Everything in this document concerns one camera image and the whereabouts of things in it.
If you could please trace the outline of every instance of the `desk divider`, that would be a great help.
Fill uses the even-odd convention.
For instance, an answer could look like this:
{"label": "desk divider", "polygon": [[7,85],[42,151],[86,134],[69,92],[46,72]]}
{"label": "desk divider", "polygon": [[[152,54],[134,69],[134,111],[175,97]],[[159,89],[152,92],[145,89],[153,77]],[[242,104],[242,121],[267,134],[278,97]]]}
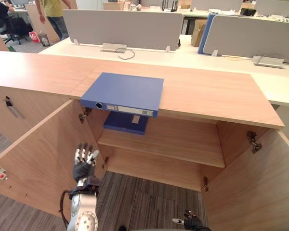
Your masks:
{"label": "desk divider", "polygon": [[183,23],[180,13],[63,10],[72,42],[171,51],[178,48]]}
{"label": "desk divider", "polygon": [[289,2],[278,0],[257,0],[255,9],[263,15],[289,15]]}
{"label": "desk divider", "polygon": [[192,0],[191,9],[197,10],[219,9],[222,11],[241,9],[242,0]]}
{"label": "desk divider", "polygon": [[267,56],[285,59],[289,63],[289,23],[261,18],[216,15],[199,53],[236,55],[243,57]]}

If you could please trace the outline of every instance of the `jeans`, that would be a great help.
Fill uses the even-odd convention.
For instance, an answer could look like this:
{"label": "jeans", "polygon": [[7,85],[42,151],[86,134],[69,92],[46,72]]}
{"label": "jeans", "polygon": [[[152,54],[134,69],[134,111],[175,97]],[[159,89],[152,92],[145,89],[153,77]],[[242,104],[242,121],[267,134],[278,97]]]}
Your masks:
{"label": "jeans", "polygon": [[47,19],[52,25],[57,35],[59,36],[60,41],[69,37],[67,29],[66,29],[66,23],[64,22],[63,16],[61,17],[48,17],[47,16]]}

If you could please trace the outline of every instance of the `black glove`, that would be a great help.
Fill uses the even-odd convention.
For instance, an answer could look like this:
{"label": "black glove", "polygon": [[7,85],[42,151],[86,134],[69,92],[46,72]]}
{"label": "black glove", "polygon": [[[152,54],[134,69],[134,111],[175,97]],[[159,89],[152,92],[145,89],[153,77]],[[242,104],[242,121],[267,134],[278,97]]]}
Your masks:
{"label": "black glove", "polygon": [[205,227],[201,220],[188,209],[185,210],[184,216],[187,218],[184,220],[184,228],[186,230],[194,231],[211,231],[209,228]]}
{"label": "black glove", "polygon": [[80,179],[94,175],[94,170],[95,167],[89,165],[87,162],[80,162],[73,167],[73,178],[78,182]]}

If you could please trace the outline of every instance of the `cardboard box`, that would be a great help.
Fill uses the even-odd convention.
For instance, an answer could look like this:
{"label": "cardboard box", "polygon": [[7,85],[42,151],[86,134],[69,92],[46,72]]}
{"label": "cardboard box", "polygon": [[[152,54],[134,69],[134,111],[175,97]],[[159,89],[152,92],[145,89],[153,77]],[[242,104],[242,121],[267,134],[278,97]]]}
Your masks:
{"label": "cardboard box", "polygon": [[104,2],[103,8],[104,10],[109,11],[123,11],[124,1],[120,2]]}
{"label": "cardboard box", "polygon": [[181,9],[191,8],[191,0],[180,0]]}
{"label": "cardboard box", "polygon": [[195,28],[194,28],[194,32],[192,34],[192,40],[191,40],[191,44],[194,47],[199,47],[201,37],[204,32],[204,28],[206,27],[206,24],[207,24],[207,20],[205,19],[195,20]]}

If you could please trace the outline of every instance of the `blue book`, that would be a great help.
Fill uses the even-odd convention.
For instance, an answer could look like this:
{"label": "blue book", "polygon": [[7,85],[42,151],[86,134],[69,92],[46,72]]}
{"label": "blue book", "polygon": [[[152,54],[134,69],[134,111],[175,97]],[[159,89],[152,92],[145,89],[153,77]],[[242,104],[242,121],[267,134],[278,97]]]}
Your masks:
{"label": "blue book", "polygon": [[104,128],[144,135],[147,121],[147,116],[110,112]]}
{"label": "blue book", "polygon": [[163,82],[161,78],[102,73],[80,102],[84,107],[156,117]]}

